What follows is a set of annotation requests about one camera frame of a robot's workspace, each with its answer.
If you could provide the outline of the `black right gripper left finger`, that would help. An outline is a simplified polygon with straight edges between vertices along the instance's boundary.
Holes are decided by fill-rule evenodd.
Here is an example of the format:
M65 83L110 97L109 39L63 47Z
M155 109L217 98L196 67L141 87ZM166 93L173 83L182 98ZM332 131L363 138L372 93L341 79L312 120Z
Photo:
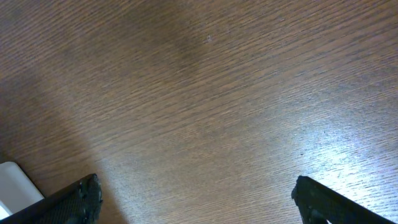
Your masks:
M102 203L100 180L89 174L1 220L1 224L92 224L99 219Z

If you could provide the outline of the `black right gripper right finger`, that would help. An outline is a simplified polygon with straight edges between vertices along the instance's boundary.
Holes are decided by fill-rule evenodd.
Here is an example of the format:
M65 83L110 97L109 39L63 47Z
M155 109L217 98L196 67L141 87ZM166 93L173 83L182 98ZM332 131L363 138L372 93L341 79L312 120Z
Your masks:
M394 224L307 176L298 177L291 197L303 224Z

